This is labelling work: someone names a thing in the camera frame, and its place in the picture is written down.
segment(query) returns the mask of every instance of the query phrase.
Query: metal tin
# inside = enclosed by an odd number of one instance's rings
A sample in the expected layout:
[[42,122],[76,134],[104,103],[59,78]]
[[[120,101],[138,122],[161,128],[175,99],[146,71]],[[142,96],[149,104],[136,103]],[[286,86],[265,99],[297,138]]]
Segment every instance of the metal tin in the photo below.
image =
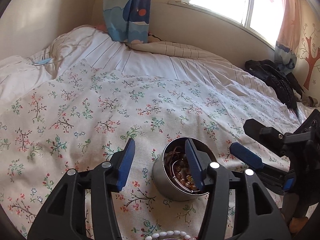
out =
[[[180,137],[172,140],[167,144],[162,152],[161,156],[155,161],[152,167],[152,177],[153,182],[156,185],[156,188],[160,192],[161,195],[165,196],[174,201],[187,201],[190,199],[197,198],[201,195],[206,195],[207,193],[202,194],[191,194],[188,192],[183,191],[182,189],[178,188],[173,182],[169,179],[165,169],[164,169],[164,156],[166,153],[172,151],[176,146],[181,146],[184,148],[185,141],[191,137]],[[199,151],[205,152],[209,155],[211,161],[216,162],[217,159],[214,156],[213,152],[209,149],[207,145],[203,142],[191,138],[193,143],[195,144],[196,148]]]

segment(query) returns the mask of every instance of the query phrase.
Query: tree wall decal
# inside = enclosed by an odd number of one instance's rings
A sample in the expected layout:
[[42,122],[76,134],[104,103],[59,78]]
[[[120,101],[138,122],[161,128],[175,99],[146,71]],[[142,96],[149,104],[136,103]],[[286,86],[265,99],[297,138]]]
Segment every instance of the tree wall decal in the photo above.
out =
[[317,47],[315,44],[315,39],[318,38],[317,34],[320,32],[320,29],[316,29],[316,25],[313,23],[313,32],[309,37],[306,35],[306,28],[308,27],[308,24],[304,24],[303,26],[303,35],[304,38],[301,38],[301,44],[302,47],[299,48],[300,54],[297,55],[297,58],[299,59],[305,59],[308,62],[309,71],[306,78],[306,81],[304,82],[303,86],[309,90],[310,85],[310,79],[312,75],[313,69],[316,67],[320,71],[320,63],[316,65],[316,62],[318,59],[320,59],[320,45]]

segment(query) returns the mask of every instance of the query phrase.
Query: white bead bracelet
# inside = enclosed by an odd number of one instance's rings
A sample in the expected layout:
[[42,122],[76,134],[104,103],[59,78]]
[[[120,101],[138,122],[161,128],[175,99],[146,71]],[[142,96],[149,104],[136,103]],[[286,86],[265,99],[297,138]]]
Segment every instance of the white bead bracelet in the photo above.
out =
[[145,238],[145,240],[152,240],[152,239],[157,239],[159,237],[165,237],[165,236],[172,236],[172,235],[175,235],[175,236],[182,236],[185,240],[196,240],[195,237],[191,237],[189,235],[187,235],[186,232],[184,231],[179,231],[179,230],[174,230],[174,231],[163,231],[163,232],[160,232],[160,233],[154,233],[152,234],[151,236],[147,236]]

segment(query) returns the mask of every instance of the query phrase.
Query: floral pattern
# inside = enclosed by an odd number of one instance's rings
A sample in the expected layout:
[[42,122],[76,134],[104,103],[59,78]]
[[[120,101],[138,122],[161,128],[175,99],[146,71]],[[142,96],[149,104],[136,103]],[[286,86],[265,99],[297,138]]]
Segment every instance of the floral pattern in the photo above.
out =
[[[299,127],[298,120],[277,99],[260,91],[236,93],[221,85],[127,76],[116,70],[107,73],[82,60],[15,101],[1,115],[0,165],[5,172],[0,176],[1,205],[27,236],[66,170],[93,169],[123,150],[132,138],[136,154],[127,184],[122,192],[113,194],[122,237],[143,240],[172,229],[197,236],[208,196],[173,202],[153,183],[152,165],[168,142],[182,136],[197,138],[215,153],[218,162],[242,171],[246,165],[229,151],[230,144],[238,141],[265,163],[289,169],[287,159],[248,138],[242,126],[255,118],[281,132],[293,132]],[[278,196],[274,199],[280,203]],[[90,201],[87,198],[85,206],[88,237],[93,234]],[[232,191],[229,205],[227,237],[232,235],[235,214]]]

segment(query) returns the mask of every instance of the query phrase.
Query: window frame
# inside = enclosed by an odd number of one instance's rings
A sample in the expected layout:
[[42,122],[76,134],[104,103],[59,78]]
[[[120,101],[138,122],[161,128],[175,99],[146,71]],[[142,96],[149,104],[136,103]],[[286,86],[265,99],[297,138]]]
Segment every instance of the window frame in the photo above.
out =
[[253,35],[255,38],[259,39],[260,41],[262,41],[263,43],[265,43],[266,45],[268,45],[271,49],[275,50],[275,44],[271,44],[264,36],[262,36],[260,33],[258,33],[257,31],[255,31],[254,29],[252,29],[250,27],[250,23],[251,23],[251,18],[252,18],[252,12],[253,12],[253,6],[254,6],[254,0],[249,0],[248,2],[248,8],[247,8],[247,14],[246,14],[246,19],[244,21],[244,24],[241,24],[229,17],[226,17],[224,15],[218,14],[214,11],[211,11],[207,8],[195,5],[195,4],[190,4],[189,3],[190,0],[182,0],[181,3],[179,2],[171,2],[169,1],[169,4],[171,5],[178,5],[178,6],[182,6],[185,8],[190,8],[193,10],[197,10],[197,11],[201,11],[204,12],[206,14],[212,15],[214,17],[217,17],[223,21],[226,21],[228,23],[231,23],[232,25],[235,25],[237,27],[239,27],[240,29],[246,31],[247,33]]

